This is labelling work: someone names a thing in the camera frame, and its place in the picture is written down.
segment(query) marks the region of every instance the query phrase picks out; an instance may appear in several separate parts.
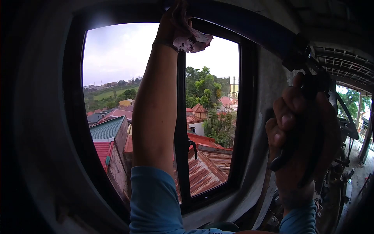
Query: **window glass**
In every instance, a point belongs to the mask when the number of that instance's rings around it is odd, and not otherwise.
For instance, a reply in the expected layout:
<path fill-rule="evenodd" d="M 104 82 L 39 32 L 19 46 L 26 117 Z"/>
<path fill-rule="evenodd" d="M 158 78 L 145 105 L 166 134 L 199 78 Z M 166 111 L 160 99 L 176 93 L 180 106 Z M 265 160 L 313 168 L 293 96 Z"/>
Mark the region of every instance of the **window glass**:
<path fill-rule="evenodd" d="M 227 181 L 235 139 L 239 45 L 214 37 L 205 51 L 186 54 L 187 135 L 191 196 Z"/>
<path fill-rule="evenodd" d="M 157 28 L 156 23 L 112 25 L 89 30 L 85 42 L 87 122 L 103 169 L 126 203 L 131 196 L 132 111 Z"/>

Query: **green metal roof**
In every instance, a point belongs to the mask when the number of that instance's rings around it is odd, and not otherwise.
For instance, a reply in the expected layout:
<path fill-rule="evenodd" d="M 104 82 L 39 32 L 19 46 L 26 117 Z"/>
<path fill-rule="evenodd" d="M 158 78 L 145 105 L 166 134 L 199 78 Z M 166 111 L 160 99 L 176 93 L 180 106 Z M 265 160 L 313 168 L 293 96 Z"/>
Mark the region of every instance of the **green metal roof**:
<path fill-rule="evenodd" d="M 92 139 L 109 139 L 116 137 L 125 117 L 126 115 L 90 127 Z"/>

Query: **ceiling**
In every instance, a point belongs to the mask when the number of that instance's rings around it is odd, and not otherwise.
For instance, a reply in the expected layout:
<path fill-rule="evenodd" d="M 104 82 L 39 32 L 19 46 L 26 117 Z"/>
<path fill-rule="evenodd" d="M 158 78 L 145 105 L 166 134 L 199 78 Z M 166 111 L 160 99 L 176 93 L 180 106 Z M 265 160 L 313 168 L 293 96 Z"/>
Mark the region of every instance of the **ceiling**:
<path fill-rule="evenodd" d="M 338 0 L 284 0 L 312 55 L 343 85 L 374 92 L 374 46 L 351 10 Z"/>

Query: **forearm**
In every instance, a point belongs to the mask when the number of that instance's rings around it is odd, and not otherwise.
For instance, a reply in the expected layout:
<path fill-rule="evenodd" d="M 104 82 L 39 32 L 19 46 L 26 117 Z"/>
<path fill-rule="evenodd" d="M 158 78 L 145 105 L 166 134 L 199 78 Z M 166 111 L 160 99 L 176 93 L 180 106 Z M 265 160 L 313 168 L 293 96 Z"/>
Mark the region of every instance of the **forearm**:
<path fill-rule="evenodd" d="M 173 138 L 177 118 L 177 55 L 154 44 L 133 113 L 133 166 L 159 168 L 173 175 Z"/>

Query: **person's hand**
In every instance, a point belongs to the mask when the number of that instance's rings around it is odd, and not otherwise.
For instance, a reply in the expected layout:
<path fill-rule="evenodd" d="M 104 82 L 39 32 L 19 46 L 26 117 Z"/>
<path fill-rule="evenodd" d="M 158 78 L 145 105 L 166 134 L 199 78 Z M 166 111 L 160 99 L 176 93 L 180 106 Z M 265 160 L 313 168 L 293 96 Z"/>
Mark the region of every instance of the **person's hand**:
<path fill-rule="evenodd" d="M 291 160 L 275 172 L 279 198 L 285 213 L 312 200 L 313 179 L 325 176 L 341 145 L 340 126 L 335 109 L 323 92 L 317 94 L 315 101 L 306 101 L 301 94 L 303 78 L 302 72 L 296 75 L 293 80 L 294 86 L 287 87 L 273 104 L 276 117 L 266 122 L 270 160 L 277 157 L 279 149 L 287 140 L 287 132 L 297 127 L 296 118 L 303 118 L 307 122 L 305 132 L 300 136 L 300 145 L 296 146 L 297 149 Z M 316 126 L 319 121 L 324 136 L 316 136 Z M 310 157 L 315 156 L 311 155 L 315 137 L 324 137 L 322 153 L 310 182 L 298 189 L 297 183 L 302 178 Z"/>

